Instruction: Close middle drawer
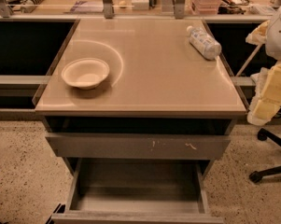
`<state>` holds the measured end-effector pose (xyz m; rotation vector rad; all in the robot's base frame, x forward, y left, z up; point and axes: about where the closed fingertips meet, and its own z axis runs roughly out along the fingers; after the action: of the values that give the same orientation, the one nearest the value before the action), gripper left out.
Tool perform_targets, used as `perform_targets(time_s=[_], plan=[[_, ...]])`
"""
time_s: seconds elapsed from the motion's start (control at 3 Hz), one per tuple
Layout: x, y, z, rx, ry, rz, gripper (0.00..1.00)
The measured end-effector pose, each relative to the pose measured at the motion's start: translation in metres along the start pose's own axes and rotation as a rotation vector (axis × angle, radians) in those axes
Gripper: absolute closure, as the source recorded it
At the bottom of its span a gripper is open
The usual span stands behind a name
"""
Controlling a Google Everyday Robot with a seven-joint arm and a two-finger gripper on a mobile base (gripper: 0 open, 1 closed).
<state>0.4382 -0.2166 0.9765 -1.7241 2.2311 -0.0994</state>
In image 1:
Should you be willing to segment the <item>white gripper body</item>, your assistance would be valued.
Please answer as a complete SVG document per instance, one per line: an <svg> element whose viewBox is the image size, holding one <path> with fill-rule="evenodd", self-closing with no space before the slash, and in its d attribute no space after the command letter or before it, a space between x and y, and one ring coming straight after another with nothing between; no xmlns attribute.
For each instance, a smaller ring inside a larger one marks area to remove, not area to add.
<svg viewBox="0 0 281 224"><path fill-rule="evenodd" d="M264 21L257 28L255 28L247 37L246 43L252 45L262 45L267 40L268 21Z"/></svg>

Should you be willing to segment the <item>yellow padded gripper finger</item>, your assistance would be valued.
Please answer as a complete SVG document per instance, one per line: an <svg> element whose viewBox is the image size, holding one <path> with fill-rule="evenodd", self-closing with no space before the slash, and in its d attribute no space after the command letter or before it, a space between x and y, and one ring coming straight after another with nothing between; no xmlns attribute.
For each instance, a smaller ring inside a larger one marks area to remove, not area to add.
<svg viewBox="0 0 281 224"><path fill-rule="evenodd" d="M250 103L247 121L263 126L269 122L281 108L281 61L272 68L261 68Z"/></svg>

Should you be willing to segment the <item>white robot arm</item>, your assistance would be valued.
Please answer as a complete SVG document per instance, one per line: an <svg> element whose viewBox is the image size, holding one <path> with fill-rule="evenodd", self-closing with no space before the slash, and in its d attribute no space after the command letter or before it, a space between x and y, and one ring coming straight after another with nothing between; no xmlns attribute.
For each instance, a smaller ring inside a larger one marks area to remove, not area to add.
<svg viewBox="0 0 281 224"><path fill-rule="evenodd" d="M281 6L268 20L246 37L246 43L265 45L266 54L276 59L269 70L260 70L255 96L248 109L247 121L262 126L269 122L281 107Z"/></svg>

